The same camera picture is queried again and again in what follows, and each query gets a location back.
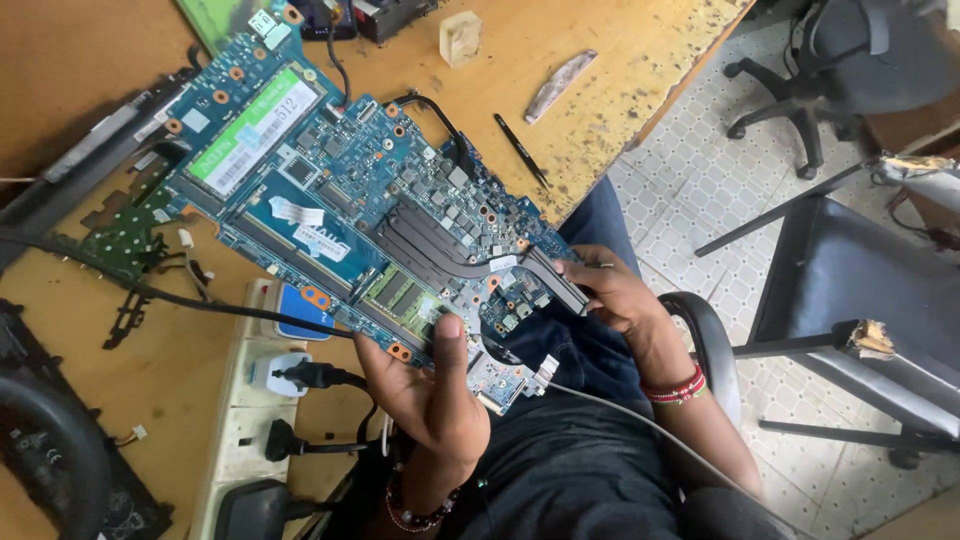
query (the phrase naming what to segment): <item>tiled floor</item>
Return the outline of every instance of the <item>tiled floor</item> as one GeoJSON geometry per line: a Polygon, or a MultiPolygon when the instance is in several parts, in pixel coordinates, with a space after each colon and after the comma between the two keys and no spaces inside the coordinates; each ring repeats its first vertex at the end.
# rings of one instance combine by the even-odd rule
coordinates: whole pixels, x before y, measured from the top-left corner
{"type": "MultiPolygon", "coordinates": [[[[688,290],[707,298],[734,345],[749,335],[780,223],[705,258],[693,251],[811,184],[794,174],[804,153],[788,121],[752,126],[742,140],[724,136],[740,114],[772,98],[746,74],[728,80],[720,70],[749,56],[785,74],[780,52],[786,33],[781,24],[725,43],[643,144],[608,170],[644,280],[658,294],[688,290]]],[[[815,182],[860,160],[854,144],[838,142],[826,125],[821,133],[826,164],[815,182]]],[[[894,193],[862,176],[832,196],[929,247],[890,220],[884,205],[894,193]]],[[[898,216],[919,224],[912,208],[898,210],[898,216]]],[[[741,431],[760,466],[770,506],[796,526],[846,540],[960,481],[960,460],[953,457],[926,456],[920,469],[905,472],[874,447],[759,430],[758,418],[892,432],[899,425],[785,357],[740,361],[738,370],[741,431]]]]}

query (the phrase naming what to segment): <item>chair armrest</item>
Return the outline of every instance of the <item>chair armrest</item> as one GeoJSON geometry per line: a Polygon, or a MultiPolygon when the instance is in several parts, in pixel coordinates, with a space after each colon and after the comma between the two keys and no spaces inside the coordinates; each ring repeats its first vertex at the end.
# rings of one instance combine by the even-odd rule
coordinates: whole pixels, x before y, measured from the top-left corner
{"type": "Polygon", "coordinates": [[[890,0],[857,0],[856,5],[867,21],[870,54],[882,55],[890,49],[890,26],[887,23],[890,0]]]}
{"type": "Polygon", "coordinates": [[[707,377],[713,397],[740,429],[740,387],[736,377],[736,359],[727,337],[727,329],[706,300],[692,292],[669,292],[658,297],[671,315],[684,319],[693,337],[700,368],[707,377]]]}

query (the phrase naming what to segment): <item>person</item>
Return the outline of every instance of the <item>person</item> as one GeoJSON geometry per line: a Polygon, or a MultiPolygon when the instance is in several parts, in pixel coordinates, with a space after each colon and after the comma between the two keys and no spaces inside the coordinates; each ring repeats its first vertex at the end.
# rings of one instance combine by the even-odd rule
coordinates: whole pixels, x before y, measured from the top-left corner
{"type": "MultiPolygon", "coordinates": [[[[560,234],[576,244],[583,263],[557,261],[557,270],[591,297],[589,315],[551,303],[503,345],[535,371],[552,355],[560,362],[554,382],[653,418],[762,499],[753,456],[708,389],[663,405],[641,391],[642,385],[659,396],[699,372],[670,315],[640,278],[609,180],[591,191],[560,234]]],[[[455,315],[436,322],[432,374],[394,360],[365,336],[356,339],[356,350],[374,401],[417,442],[389,493],[380,495],[368,537],[788,535],[756,503],[698,474],[703,471],[679,449],[621,411],[551,388],[543,397],[518,400],[503,417],[489,413],[467,389],[466,337],[455,315]],[[459,496],[466,491],[480,496],[459,496]]]]}

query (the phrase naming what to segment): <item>gray cable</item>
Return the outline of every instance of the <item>gray cable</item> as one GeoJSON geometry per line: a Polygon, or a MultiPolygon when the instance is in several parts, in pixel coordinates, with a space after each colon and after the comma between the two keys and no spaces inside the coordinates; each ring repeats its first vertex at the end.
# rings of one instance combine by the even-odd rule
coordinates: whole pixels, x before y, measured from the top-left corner
{"type": "Polygon", "coordinates": [[[779,516],[779,515],[777,514],[777,512],[774,512],[774,511],[771,510],[770,508],[767,508],[767,506],[766,506],[763,502],[761,502],[759,499],[757,499],[756,497],[754,497],[753,494],[751,494],[751,493],[750,493],[749,491],[747,491],[746,489],[743,489],[742,487],[740,487],[740,485],[739,485],[738,483],[736,483],[735,481],[731,480],[730,477],[728,477],[727,475],[725,475],[725,474],[723,474],[722,472],[720,472],[720,470],[717,469],[716,467],[714,467],[713,465],[711,465],[709,461],[707,461],[707,460],[703,459],[702,457],[700,457],[699,454],[697,454],[696,452],[694,452],[693,449],[691,449],[690,447],[686,446],[686,444],[684,444],[683,441],[681,441],[681,440],[678,439],[677,437],[673,436],[672,433],[670,433],[669,431],[665,430],[664,428],[661,428],[660,426],[658,426],[656,422],[653,422],[653,421],[650,420],[649,418],[643,416],[642,414],[639,414],[639,413],[637,413],[637,412],[634,412],[634,411],[630,410],[629,408],[627,408],[627,407],[625,407],[625,406],[617,405],[617,404],[615,404],[615,403],[608,402],[607,400],[605,400],[605,399],[603,399],[603,398],[598,398],[598,397],[596,397],[596,396],[591,396],[591,395],[585,394],[585,393],[583,393],[583,392],[578,392],[578,391],[576,391],[576,390],[571,390],[570,388],[567,388],[567,387],[565,387],[565,386],[560,386],[559,384],[556,384],[556,383],[554,383],[554,382],[549,382],[548,384],[550,385],[551,388],[556,388],[556,389],[558,389],[558,390],[562,390],[563,392],[566,392],[567,394],[573,394],[574,396],[579,396],[579,397],[581,397],[581,398],[586,398],[586,399],[588,399],[588,400],[591,400],[592,402],[596,402],[596,403],[598,403],[598,404],[603,404],[603,405],[606,405],[606,406],[608,406],[608,407],[610,407],[610,408],[615,408],[616,410],[619,410],[620,412],[623,412],[623,413],[629,414],[630,416],[633,416],[634,418],[636,418],[636,419],[639,420],[640,422],[643,422],[643,423],[646,424],[647,426],[650,426],[651,428],[653,428],[654,430],[656,430],[657,432],[659,432],[659,433],[660,433],[661,435],[663,435],[664,437],[666,437],[666,438],[670,439],[671,441],[673,441],[674,444],[676,444],[678,447],[680,447],[684,452],[690,454],[690,455],[691,455],[694,459],[696,459],[701,465],[703,465],[704,467],[707,467],[707,469],[708,469],[709,471],[711,471],[711,472],[712,472],[715,476],[717,476],[719,479],[723,480],[729,487],[731,487],[731,488],[734,489],[735,491],[740,492],[740,494],[747,496],[751,501],[759,504],[760,507],[763,508],[763,510],[766,511],[768,514],[770,514],[775,520],[777,520],[777,521],[779,521],[780,523],[788,526],[791,530],[794,530],[794,531],[799,532],[800,534],[802,534],[803,536],[805,536],[805,537],[807,537],[807,538],[811,538],[812,540],[820,540],[819,538],[817,538],[816,536],[810,534],[809,532],[806,532],[805,530],[803,530],[803,529],[801,529],[801,528],[798,528],[798,527],[794,526],[793,524],[791,524],[790,522],[786,521],[785,519],[781,518],[781,516],[779,516]]]}

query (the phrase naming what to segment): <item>white cable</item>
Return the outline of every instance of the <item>white cable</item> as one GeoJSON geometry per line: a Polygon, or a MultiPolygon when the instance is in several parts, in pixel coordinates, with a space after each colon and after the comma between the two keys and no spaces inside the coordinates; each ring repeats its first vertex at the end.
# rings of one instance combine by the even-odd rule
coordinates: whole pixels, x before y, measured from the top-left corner
{"type": "Polygon", "coordinates": [[[380,432],[380,453],[387,456],[387,437],[390,431],[394,429],[394,419],[389,414],[383,413],[383,431],[380,432]]]}
{"type": "Polygon", "coordinates": [[[684,452],[690,454],[694,459],[696,459],[698,462],[700,462],[700,464],[702,464],[704,467],[707,467],[707,469],[708,469],[709,471],[711,471],[711,472],[712,472],[715,476],[717,476],[719,479],[723,480],[729,487],[731,487],[731,488],[733,488],[735,491],[738,491],[738,492],[740,492],[741,494],[747,496],[748,498],[750,498],[751,501],[759,504],[761,508],[763,508],[768,514],[770,514],[771,516],[773,516],[774,519],[776,519],[777,521],[779,521],[779,522],[781,522],[782,524],[788,526],[788,527],[789,527],[790,529],[792,529],[792,530],[798,531],[800,534],[802,534],[803,536],[806,536],[807,538],[812,538],[813,540],[820,540],[819,538],[817,538],[816,536],[810,534],[809,532],[806,532],[805,530],[803,530],[803,529],[801,529],[801,528],[799,528],[799,527],[796,527],[796,526],[794,526],[793,524],[791,524],[790,522],[788,522],[788,521],[786,521],[785,519],[781,518],[780,515],[778,515],[776,512],[774,512],[774,511],[771,510],[770,508],[767,508],[767,506],[766,506],[764,503],[762,503],[759,499],[757,499],[756,497],[754,497],[754,495],[753,495],[752,493],[750,493],[750,492],[747,491],[746,489],[743,489],[742,487],[740,487],[740,484],[736,483],[735,481],[731,480],[730,477],[728,477],[727,475],[725,475],[725,474],[723,474],[722,472],[720,472],[720,470],[717,469],[716,467],[714,467],[712,464],[710,464],[709,461],[703,459],[699,454],[697,454],[696,452],[694,452],[692,448],[686,446],[686,444],[684,444],[683,441],[681,441],[681,440],[678,439],[677,437],[673,436],[673,434],[670,433],[669,431],[665,430],[664,428],[661,428],[659,425],[657,425],[656,422],[653,422],[653,421],[650,420],[649,418],[643,416],[642,414],[639,414],[639,413],[637,413],[637,412],[634,412],[634,411],[630,410],[629,408],[627,408],[627,407],[625,407],[625,406],[617,405],[617,404],[615,404],[615,403],[608,402],[607,400],[605,400],[605,399],[603,399],[603,398],[598,398],[598,397],[596,397],[596,396],[591,396],[591,395],[585,394],[585,393],[583,393],[583,392],[578,392],[578,391],[576,391],[576,390],[571,390],[571,389],[569,389],[569,388],[567,388],[567,387],[565,387],[565,386],[560,386],[559,384],[556,384],[556,383],[554,383],[554,382],[549,382],[548,384],[549,384],[551,387],[553,387],[553,388],[556,388],[556,389],[558,389],[558,390],[562,390],[563,392],[566,392],[567,394],[573,394],[574,396],[579,396],[579,397],[581,397],[581,398],[586,398],[586,399],[591,400],[591,401],[593,401],[593,402],[596,402],[596,403],[598,403],[598,404],[603,404],[603,405],[606,405],[606,406],[608,406],[608,407],[615,408],[616,410],[619,410],[620,412],[624,412],[624,413],[626,413],[626,414],[629,414],[630,416],[633,416],[634,418],[636,418],[636,419],[639,420],[640,422],[643,422],[643,423],[646,424],[647,426],[650,426],[650,427],[653,428],[654,430],[658,431],[658,432],[659,432],[661,435],[663,435],[664,437],[666,437],[666,438],[670,439],[671,441],[673,441],[674,444],[676,444],[677,446],[679,446],[684,452]]]}

